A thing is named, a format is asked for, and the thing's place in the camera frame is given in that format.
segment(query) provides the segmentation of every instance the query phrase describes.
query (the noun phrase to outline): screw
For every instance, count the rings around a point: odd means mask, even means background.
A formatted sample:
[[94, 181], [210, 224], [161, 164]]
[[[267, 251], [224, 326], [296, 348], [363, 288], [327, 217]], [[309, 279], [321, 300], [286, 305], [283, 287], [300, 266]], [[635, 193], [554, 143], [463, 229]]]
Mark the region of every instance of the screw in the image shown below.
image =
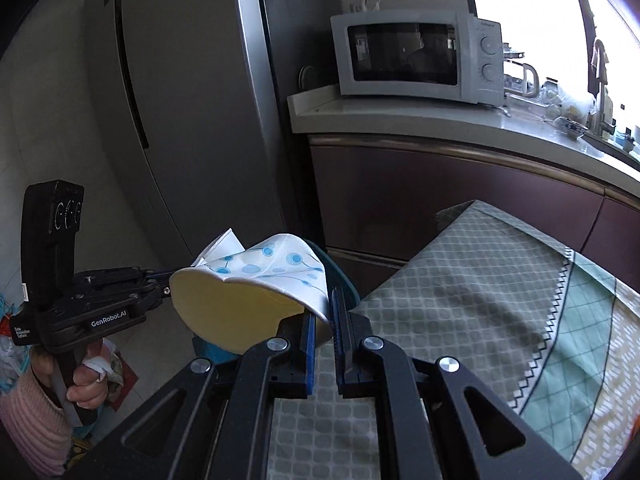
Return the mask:
[[370, 336], [364, 338], [362, 344], [364, 345], [364, 348], [368, 348], [369, 350], [380, 350], [385, 345], [385, 342], [379, 337]]
[[211, 361], [203, 357], [198, 357], [191, 361], [190, 368], [194, 374], [205, 374], [211, 370]]
[[460, 363], [453, 357], [443, 357], [442, 359], [440, 359], [440, 361], [438, 361], [438, 366], [440, 366], [440, 368], [442, 368], [445, 372], [449, 372], [450, 374], [460, 370]]
[[267, 348], [274, 352], [284, 350], [287, 346], [289, 346], [289, 343], [286, 339], [283, 339], [281, 337], [272, 337], [267, 341]]

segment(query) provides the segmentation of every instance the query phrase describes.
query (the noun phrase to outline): microwave door window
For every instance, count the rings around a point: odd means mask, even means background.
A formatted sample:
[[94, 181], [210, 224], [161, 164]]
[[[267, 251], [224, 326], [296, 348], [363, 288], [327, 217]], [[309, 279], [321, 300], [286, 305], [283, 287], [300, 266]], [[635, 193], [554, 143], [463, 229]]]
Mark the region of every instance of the microwave door window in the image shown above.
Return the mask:
[[356, 81], [458, 84], [456, 33], [436, 23], [375, 23], [348, 28]]

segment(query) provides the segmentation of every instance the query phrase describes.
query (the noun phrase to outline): white countertop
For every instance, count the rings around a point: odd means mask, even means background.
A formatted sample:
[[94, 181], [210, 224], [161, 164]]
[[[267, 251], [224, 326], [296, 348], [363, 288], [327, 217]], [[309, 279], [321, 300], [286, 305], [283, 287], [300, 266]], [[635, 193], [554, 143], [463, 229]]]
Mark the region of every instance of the white countertop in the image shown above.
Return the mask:
[[289, 97], [294, 133], [363, 133], [466, 142], [538, 158], [640, 199], [640, 172], [527, 112], [430, 99], [342, 97], [337, 85]]

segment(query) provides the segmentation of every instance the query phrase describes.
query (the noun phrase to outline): window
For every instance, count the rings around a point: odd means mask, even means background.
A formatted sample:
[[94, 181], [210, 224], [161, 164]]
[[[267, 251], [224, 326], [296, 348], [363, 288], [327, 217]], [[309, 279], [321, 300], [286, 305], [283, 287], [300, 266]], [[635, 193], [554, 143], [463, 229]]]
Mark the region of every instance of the window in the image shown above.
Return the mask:
[[609, 58], [607, 90], [613, 101], [613, 117], [616, 117], [623, 104], [625, 120], [640, 126], [640, 45], [607, 0], [589, 0], [589, 5], [596, 26], [596, 37], [604, 43]]
[[[541, 83], [551, 77], [569, 91], [587, 90], [589, 60], [578, 0], [476, 0], [476, 7], [479, 18], [500, 22], [502, 40], [524, 51]], [[505, 66], [510, 75], [518, 75], [511, 73], [516, 69], [522, 77], [522, 69]]]

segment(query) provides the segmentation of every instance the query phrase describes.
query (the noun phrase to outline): refrigerator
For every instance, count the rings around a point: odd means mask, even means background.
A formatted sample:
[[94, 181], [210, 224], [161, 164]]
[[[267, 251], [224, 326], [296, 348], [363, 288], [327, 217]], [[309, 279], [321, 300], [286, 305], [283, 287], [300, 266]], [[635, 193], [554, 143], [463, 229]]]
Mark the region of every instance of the refrigerator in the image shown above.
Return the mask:
[[322, 245], [308, 143], [286, 98], [337, 82], [340, 0], [84, 0], [89, 86], [111, 166], [166, 266], [231, 227]]

